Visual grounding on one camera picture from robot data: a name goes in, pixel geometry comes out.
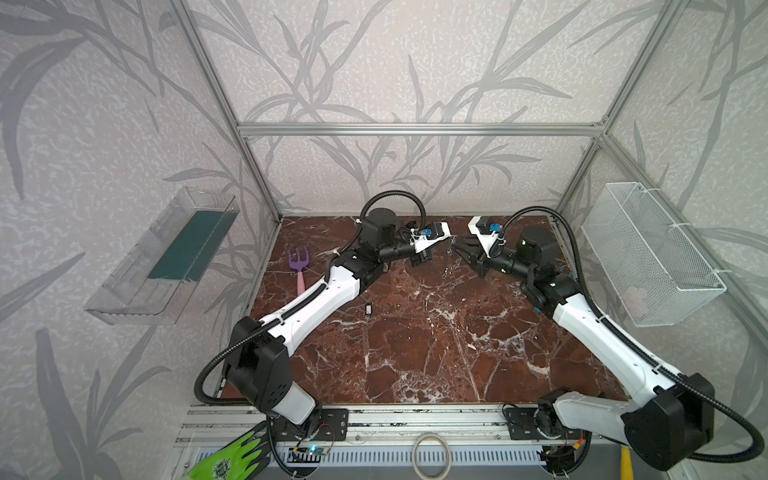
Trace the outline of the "steel perforated key holder plate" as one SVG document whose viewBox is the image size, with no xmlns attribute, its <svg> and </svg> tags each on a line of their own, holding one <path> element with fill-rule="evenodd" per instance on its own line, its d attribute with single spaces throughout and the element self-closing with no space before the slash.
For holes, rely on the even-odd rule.
<svg viewBox="0 0 768 480">
<path fill-rule="evenodd" d="M 460 253 L 455 249 L 456 237 L 452 238 L 450 246 L 446 250 L 446 266 L 443 277 L 452 282 L 458 281 L 465 275 L 466 262 Z"/>
</svg>

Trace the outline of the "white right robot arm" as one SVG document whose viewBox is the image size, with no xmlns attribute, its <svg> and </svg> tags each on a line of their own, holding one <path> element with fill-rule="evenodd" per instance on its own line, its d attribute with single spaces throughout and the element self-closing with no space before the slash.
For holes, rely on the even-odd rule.
<svg viewBox="0 0 768 480">
<path fill-rule="evenodd" d="M 578 282 L 558 269 L 560 247 L 549 228 L 525 228 L 514 249 L 490 217 L 473 217 L 468 229 L 454 247 L 471 268 L 479 276 L 495 270 L 519 278 L 533 306 L 577 338 L 625 391 L 625 400 L 616 401 L 556 390 L 540 401 L 547 426 L 560 423 L 622 443 L 660 471 L 713 439 L 713 407 L 665 377 L 665 362 L 589 306 Z"/>
</svg>

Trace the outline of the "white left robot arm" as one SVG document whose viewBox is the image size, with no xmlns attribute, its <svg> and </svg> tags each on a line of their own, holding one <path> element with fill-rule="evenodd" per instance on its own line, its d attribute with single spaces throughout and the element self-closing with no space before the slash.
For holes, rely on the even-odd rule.
<svg viewBox="0 0 768 480">
<path fill-rule="evenodd" d="M 260 320 L 244 318 L 235 325 L 230 344 L 242 345 L 224 360 L 227 384 L 263 414 L 312 430 L 320 407 L 294 380 L 292 355 L 334 312 L 373 285 L 389 264 L 428 261 L 432 247 L 450 236 L 445 222 L 408 227 L 389 209 L 370 211 L 359 221 L 356 240 L 330 260 L 318 282 Z"/>
</svg>

